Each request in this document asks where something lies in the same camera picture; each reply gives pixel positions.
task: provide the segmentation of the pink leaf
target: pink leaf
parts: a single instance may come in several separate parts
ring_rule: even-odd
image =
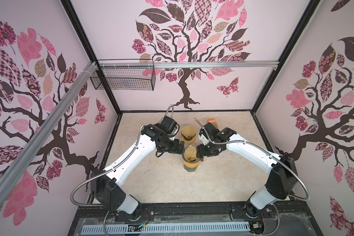
[[[42,102],[42,108],[45,111],[52,111],[54,109],[54,102],[50,95],[48,95]]]
[[[338,117],[340,117],[342,114],[343,114],[342,111],[331,111],[331,112],[328,112],[324,116],[330,120],[334,120],[334,119],[337,119]]]
[[[208,44],[206,44],[206,43],[200,44],[200,45],[198,46],[198,51],[199,51],[200,53],[202,53],[202,52],[206,51],[207,47],[208,47]]]
[[[344,105],[350,106],[354,101],[354,93],[350,91],[341,97],[340,102]]]
[[[214,80],[214,77],[212,76],[212,74],[207,74],[207,77],[211,80]]]
[[[223,5],[220,7],[218,14],[216,15],[216,19],[222,18],[224,20],[230,20],[231,17],[237,16],[239,13],[237,11],[244,4],[244,0],[238,0],[235,3],[235,0],[227,0]]]
[[[183,62],[183,60],[185,60],[186,58],[186,52],[183,52],[181,55],[180,55],[180,59],[178,60],[179,62]]]
[[[244,23],[246,21],[246,16],[247,16],[247,13],[246,13],[245,6],[244,6],[244,8],[240,12],[240,18],[239,18],[240,28],[241,28],[241,26],[244,25]]]
[[[182,39],[177,40],[177,47],[178,48],[183,48],[185,46],[185,42]]]
[[[10,124],[20,132],[25,132],[29,127],[29,121],[25,119],[12,120]]]
[[[9,201],[5,206],[3,217],[13,216],[13,224],[19,225],[26,218],[25,207],[31,206],[34,203],[34,196],[37,196],[37,184],[33,176],[27,171],[21,181],[13,188],[8,195],[6,201]]]
[[[79,123],[80,125],[84,125],[86,121],[87,121],[86,119],[81,118],[77,121],[77,123]]]
[[[31,59],[38,59],[41,57],[39,52],[42,49],[42,44],[36,41],[37,34],[32,28],[28,28],[28,35],[24,32],[21,32],[20,35],[17,35],[18,49],[26,62],[26,65],[29,66],[29,61]]]
[[[197,40],[197,33],[195,32],[195,30],[193,30],[193,32],[191,32],[190,34],[190,41],[193,42]]]
[[[17,95],[17,99],[23,109],[28,110],[33,106],[33,101],[28,97]]]
[[[292,94],[286,96],[286,100],[291,101],[290,105],[293,106],[293,108],[300,108],[311,102],[305,98],[305,94],[302,90],[297,91],[296,89],[293,90]]]
[[[338,165],[335,170],[333,171],[333,174],[335,175],[335,178],[337,180],[337,182],[341,182],[342,180],[342,176],[343,176],[343,173],[342,173],[342,169],[341,169],[341,166]]]

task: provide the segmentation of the brown paper cup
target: brown paper cup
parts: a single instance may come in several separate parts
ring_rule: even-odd
[[[184,141],[185,144],[192,144],[197,138],[197,131],[194,127],[187,125],[181,129],[181,141]]]

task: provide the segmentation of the black frame edge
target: black frame edge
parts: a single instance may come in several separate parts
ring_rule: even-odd
[[[80,23],[80,20],[79,18],[77,17],[76,15],[76,12],[75,12],[75,9],[74,7],[72,6],[72,3],[70,0],[60,0],[61,4],[63,5],[75,31],[76,31],[76,34],[77,36],[79,37],[80,41],[81,41],[81,44],[83,45],[84,49],[85,49],[85,52],[86,54],[88,55],[89,57],[89,60],[91,60],[92,62],[95,62],[97,67],[98,67],[98,72],[101,76],[101,82],[103,84],[103,87],[106,91],[106,94],[108,95],[109,97],[109,100],[115,110],[115,112],[117,113],[117,115],[119,116],[120,113],[121,113],[121,110],[118,106],[118,103],[117,101],[115,100],[115,97],[113,95],[113,92],[111,91],[110,87],[109,87],[109,84],[104,76],[104,73],[99,65],[99,62],[96,58],[96,55],[94,54],[94,51],[93,51],[93,48],[92,46],[90,45],[89,43],[89,40],[88,40],[88,37],[86,36],[85,34],[85,31],[83,29],[83,26],[81,25]]]
[[[262,91],[260,92],[260,95],[257,97],[257,100],[253,106],[252,112],[256,113],[257,110],[260,108],[260,105],[262,101],[265,99],[267,93],[269,92],[271,86],[273,85],[275,79],[277,78],[280,70],[282,69],[284,63],[286,62],[288,56],[290,55],[290,52],[293,50],[297,40],[301,36],[303,30],[307,26],[309,20],[311,19],[311,16],[316,10],[316,7],[319,5],[320,0],[311,0],[307,8],[305,9],[302,17],[299,20],[299,23],[297,24],[293,34],[291,35],[290,39],[288,40],[288,43],[286,47],[284,48],[281,56],[279,57],[279,64],[276,70],[274,70],[271,75],[269,76],[267,82],[265,83],[264,87],[262,88]]]

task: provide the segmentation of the cable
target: cable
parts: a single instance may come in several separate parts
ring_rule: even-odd
[[[79,190],[79,188],[81,188],[82,186],[84,186],[86,183],[89,183],[91,182],[92,180],[94,179],[97,179],[98,177],[101,177],[103,175],[106,175],[107,173],[109,172],[112,172],[114,171],[116,168],[118,168],[120,165],[122,165],[134,152],[135,150],[138,148],[138,144],[139,144],[139,139],[140,139],[140,136],[142,135],[142,130],[144,128],[145,125],[142,125],[142,127],[140,128],[139,130],[139,133],[138,133],[138,138],[136,139],[136,142],[135,142],[135,146],[134,148],[131,150],[131,152],[127,155],[126,158],[124,158],[120,163],[118,163],[117,165],[113,166],[112,169],[106,171],[106,172],[103,172],[99,175],[96,175],[95,177],[92,177],[84,182],[82,182],[81,184],[79,184],[72,192],[71,192],[71,196],[70,196],[70,200],[73,204],[77,205],[77,206],[80,206],[80,207],[103,207],[104,205],[102,204],[84,204],[84,203],[79,203],[79,202],[76,202],[75,199],[74,199],[74,195],[76,193],[77,190]]]
[[[271,233],[268,233],[268,234],[254,234],[254,236],[269,236],[269,235],[272,235],[273,233],[275,233],[275,232],[278,230],[278,228],[279,228],[279,212],[278,212],[278,209],[277,209],[277,207],[275,206],[275,204],[271,204],[271,205],[274,206],[275,211],[277,212],[277,219],[278,219],[277,227],[275,227],[275,229],[274,229]]]
[[[212,141],[210,138],[210,135],[208,134],[207,130],[203,127],[203,125],[199,122],[199,120],[197,118],[194,118],[194,120],[202,127],[202,129],[205,131],[208,140],[213,143],[213,144],[217,144],[217,145],[224,145],[224,144],[233,144],[233,143],[243,143],[243,144],[249,144],[252,145],[258,149],[260,149],[261,151],[263,151],[264,153],[266,153],[266,155],[268,155],[269,157],[273,158],[275,161],[277,161],[279,164],[281,164],[285,169],[287,169],[296,179],[297,181],[300,183],[300,185],[303,187],[306,197],[302,198],[302,197],[298,197],[296,195],[293,194],[288,194],[288,196],[290,197],[294,197],[296,199],[302,200],[302,201],[308,201],[311,197],[310,197],[310,193],[308,192],[307,187],[305,186],[305,184],[303,183],[303,181],[297,176],[297,174],[295,172],[293,172],[293,170],[291,170],[288,166],[286,166],[283,162],[281,162],[280,160],[278,160],[276,157],[274,157],[273,155],[271,155],[268,151],[264,150],[263,148],[257,146],[256,144],[252,144],[250,142],[244,141],[244,140],[233,140],[233,141],[227,141],[227,142],[215,142]]]

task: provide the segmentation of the checkered leaf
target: checkered leaf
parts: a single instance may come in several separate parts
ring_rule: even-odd
[[[13,101],[13,89],[9,84],[0,80],[0,97],[6,101],[7,103],[11,103]]]
[[[21,84],[21,75],[10,56],[0,48],[0,76],[7,78],[14,85]]]

